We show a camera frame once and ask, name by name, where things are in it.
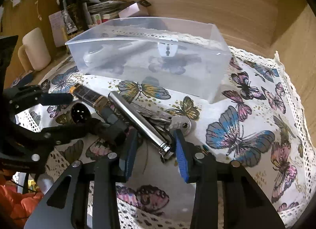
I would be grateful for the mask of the clear plastic storage box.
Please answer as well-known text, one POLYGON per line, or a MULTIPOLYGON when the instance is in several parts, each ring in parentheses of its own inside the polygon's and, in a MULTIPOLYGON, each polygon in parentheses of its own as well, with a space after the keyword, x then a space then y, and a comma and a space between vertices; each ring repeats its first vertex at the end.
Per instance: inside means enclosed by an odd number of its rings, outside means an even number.
POLYGON ((212 102, 232 54, 214 24, 167 17, 112 19, 67 42, 83 73, 135 83, 147 83, 212 102), (90 47, 109 41, 145 41, 142 50, 87 67, 83 55, 90 47), (177 54, 161 57, 158 42, 176 41, 177 54))

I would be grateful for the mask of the white note card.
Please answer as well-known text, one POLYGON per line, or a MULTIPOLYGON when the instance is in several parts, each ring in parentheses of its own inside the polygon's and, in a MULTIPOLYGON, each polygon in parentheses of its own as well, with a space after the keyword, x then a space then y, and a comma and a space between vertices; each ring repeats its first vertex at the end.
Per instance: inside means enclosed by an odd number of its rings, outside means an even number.
POLYGON ((55 46, 64 46, 65 42, 67 41, 67 37, 65 36, 65 24, 62 18, 62 12, 58 11, 49 15, 49 22, 51 25, 55 46))

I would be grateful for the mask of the stack of papers and magazines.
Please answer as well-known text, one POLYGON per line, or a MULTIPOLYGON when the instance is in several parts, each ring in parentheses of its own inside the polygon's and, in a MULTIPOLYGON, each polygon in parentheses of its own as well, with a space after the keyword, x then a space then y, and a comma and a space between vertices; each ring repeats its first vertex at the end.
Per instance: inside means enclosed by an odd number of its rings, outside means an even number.
POLYGON ((92 18, 92 15, 99 14, 114 14, 118 11, 121 11, 131 4, 134 4, 134 1, 121 1, 121 0, 80 0, 83 7, 83 12, 86 17, 92 18))

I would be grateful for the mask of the black round perforated cap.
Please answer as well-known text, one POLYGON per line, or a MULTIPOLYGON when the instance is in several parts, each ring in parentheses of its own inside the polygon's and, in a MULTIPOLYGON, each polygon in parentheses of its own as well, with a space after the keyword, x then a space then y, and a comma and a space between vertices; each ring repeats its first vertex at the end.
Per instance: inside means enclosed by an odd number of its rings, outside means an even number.
POLYGON ((74 124, 85 124, 92 117, 88 107, 82 103, 75 103, 70 110, 70 118, 74 124))

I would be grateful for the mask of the butterfly print lace cloth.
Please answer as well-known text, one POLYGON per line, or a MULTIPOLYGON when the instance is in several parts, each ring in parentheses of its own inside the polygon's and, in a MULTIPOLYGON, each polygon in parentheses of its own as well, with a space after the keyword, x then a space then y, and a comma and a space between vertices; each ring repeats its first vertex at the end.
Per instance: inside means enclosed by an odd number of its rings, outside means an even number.
POLYGON ((315 153, 280 62, 223 41, 96 26, 74 66, 3 104, 1 165, 48 172, 44 194, 1 186, 18 228, 288 228, 315 194, 315 153))

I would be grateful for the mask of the white travel plug adapter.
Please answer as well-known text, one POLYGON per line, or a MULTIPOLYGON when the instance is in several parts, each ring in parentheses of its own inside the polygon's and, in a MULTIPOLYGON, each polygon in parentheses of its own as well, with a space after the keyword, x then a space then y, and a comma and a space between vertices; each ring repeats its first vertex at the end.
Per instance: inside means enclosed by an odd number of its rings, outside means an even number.
POLYGON ((178 50, 176 41, 158 42, 157 47, 161 57, 174 57, 178 50))

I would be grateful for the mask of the dark wine bottle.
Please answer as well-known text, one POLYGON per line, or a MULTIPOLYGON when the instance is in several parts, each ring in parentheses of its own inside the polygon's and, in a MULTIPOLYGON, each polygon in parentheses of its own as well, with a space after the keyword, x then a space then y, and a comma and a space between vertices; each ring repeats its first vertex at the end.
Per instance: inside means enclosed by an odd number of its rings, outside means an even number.
POLYGON ((59 0, 68 39, 88 29, 81 0, 59 0))

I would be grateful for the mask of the orange cloth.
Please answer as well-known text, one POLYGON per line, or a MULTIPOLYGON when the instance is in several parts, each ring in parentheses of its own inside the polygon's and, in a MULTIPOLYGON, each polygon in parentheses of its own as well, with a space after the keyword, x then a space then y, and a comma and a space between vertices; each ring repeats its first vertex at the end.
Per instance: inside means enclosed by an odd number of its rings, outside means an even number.
POLYGON ((1 169, 1 228, 24 228, 27 219, 44 194, 41 191, 21 194, 9 184, 15 171, 1 169))

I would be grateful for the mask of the small pink white box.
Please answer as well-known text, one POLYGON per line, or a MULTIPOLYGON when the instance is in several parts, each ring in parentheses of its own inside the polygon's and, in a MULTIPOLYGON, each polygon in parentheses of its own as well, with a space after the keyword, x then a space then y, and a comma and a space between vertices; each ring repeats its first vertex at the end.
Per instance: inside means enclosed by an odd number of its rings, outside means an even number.
POLYGON ((118 13, 119 18, 130 18, 130 17, 147 17, 149 16, 148 7, 151 6, 151 3, 147 0, 139 0, 133 2, 125 9, 121 10, 118 13))

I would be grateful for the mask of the cream ceramic mug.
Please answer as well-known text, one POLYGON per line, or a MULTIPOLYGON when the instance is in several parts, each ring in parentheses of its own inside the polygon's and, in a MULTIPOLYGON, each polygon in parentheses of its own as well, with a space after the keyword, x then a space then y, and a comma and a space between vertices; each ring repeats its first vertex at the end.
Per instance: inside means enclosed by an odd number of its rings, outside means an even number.
POLYGON ((51 56, 40 28, 37 27, 23 36, 18 58, 25 72, 41 71, 50 64, 51 56))

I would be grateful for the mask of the bunch of metal keys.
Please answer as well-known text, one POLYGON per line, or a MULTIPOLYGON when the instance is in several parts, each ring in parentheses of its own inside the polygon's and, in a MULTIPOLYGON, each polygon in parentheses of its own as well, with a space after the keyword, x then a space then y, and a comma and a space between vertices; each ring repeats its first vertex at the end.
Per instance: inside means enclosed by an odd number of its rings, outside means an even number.
POLYGON ((160 131, 169 131, 173 134, 174 130, 179 129, 184 136, 187 136, 192 129, 191 121, 186 116, 172 115, 165 111, 151 111, 135 103, 131 103, 130 106, 160 131))

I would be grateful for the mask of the dark brown gold bottle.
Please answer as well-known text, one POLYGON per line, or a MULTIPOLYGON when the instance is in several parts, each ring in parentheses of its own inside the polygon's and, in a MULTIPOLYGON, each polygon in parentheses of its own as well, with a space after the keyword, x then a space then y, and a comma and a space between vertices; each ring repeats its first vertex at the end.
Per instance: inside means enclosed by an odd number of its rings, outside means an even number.
POLYGON ((72 86, 70 88, 70 93, 77 99, 94 108, 99 115, 104 108, 111 108, 111 102, 107 97, 95 92, 83 84, 77 83, 72 86))

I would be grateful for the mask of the silver metal tube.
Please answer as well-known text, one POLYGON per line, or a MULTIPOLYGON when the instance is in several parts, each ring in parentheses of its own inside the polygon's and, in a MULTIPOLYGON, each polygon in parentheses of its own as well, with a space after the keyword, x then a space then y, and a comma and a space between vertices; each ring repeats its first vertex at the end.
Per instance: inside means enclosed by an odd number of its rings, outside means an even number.
POLYGON ((111 91, 108 98, 134 127, 152 141, 164 160, 169 160, 172 157, 174 153, 171 151, 170 143, 142 115, 135 111, 120 94, 111 91))

